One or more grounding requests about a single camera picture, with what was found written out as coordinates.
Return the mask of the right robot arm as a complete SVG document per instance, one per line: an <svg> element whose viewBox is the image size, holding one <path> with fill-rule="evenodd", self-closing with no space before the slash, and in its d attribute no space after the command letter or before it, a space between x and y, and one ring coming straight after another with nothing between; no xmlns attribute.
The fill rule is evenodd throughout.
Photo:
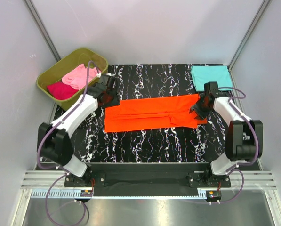
<svg viewBox="0 0 281 226"><path fill-rule="evenodd" d="M215 81L204 84L204 93L190 108L196 118L206 119L211 111L217 112L228 125L224 152L208 163L203 173L191 175L190 182L216 187L228 180L233 170L251 166L262 155L263 123L244 114L229 97L221 92Z"/></svg>

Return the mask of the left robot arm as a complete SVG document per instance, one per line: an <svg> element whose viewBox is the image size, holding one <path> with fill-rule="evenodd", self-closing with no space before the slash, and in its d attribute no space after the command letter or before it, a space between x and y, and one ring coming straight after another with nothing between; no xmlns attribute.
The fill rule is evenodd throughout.
<svg viewBox="0 0 281 226"><path fill-rule="evenodd" d="M98 108L120 105L119 81L111 74L100 75L62 116L38 128L37 157L56 163L66 174L73 175L80 186L91 182L91 167L74 154L71 137L80 124Z"/></svg>

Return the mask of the orange t shirt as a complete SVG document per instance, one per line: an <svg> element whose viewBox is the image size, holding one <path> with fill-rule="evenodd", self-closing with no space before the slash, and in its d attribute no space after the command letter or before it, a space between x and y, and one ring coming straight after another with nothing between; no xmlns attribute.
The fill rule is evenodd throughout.
<svg viewBox="0 0 281 226"><path fill-rule="evenodd" d="M186 127L195 129L206 124L190 108L199 100L199 95L157 97L121 100L120 105L106 108L104 130L128 132L146 129Z"/></svg>

